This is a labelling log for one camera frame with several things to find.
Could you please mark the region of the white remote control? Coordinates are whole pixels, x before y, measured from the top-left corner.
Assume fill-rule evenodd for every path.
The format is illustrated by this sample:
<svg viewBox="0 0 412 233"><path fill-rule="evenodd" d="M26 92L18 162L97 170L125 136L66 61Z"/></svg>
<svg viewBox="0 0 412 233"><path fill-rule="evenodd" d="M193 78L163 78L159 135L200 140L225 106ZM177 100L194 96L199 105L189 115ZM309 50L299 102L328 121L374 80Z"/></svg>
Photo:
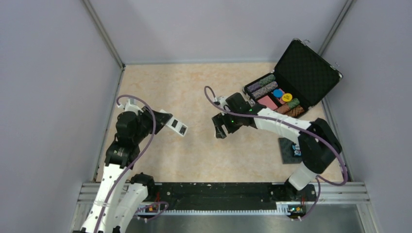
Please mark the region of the white remote control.
<svg viewBox="0 0 412 233"><path fill-rule="evenodd" d="M161 109L161 113L171 115L171 118L167 121L166 126L176 132L178 135L184 137L188 132L188 126L184 124L182 121L178 120L173 114L166 112L165 110Z"/></svg>

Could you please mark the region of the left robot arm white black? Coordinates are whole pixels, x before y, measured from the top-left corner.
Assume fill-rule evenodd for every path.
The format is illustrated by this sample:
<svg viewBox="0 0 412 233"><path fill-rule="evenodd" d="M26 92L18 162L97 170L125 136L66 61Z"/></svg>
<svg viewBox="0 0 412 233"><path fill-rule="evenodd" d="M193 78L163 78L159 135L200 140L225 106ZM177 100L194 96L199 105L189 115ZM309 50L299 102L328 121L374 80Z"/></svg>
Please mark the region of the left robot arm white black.
<svg viewBox="0 0 412 233"><path fill-rule="evenodd" d="M102 181L80 233L123 233L141 203L154 198L154 179L146 174L135 175L123 198L121 193L133 161L147 150L141 150L139 144L148 136L153 138L172 117L170 113L148 107L124 111L117 116L116 133L106 151Z"/></svg>

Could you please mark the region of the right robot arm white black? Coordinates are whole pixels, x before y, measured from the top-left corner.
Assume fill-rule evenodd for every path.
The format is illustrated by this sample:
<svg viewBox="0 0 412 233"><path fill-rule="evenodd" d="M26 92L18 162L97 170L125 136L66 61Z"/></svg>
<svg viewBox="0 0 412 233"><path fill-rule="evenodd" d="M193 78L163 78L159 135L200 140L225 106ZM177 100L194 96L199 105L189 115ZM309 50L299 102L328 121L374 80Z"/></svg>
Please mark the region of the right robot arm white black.
<svg viewBox="0 0 412 233"><path fill-rule="evenodd" d="M275 133L299 145L302 161L285 181L285 194L289 199L298 200L303 196L304 188L312 180L321 179L322 173L334 160L340 164L343 181L325 182L335 186L347 183L348 172L341 157L342 146L325 120L301 120L280 114L262 104L251 105L241 93L219 98L207 96L206 99L220 110L212 118L216 138L224 139L228 133L245 126Z"/></svg>

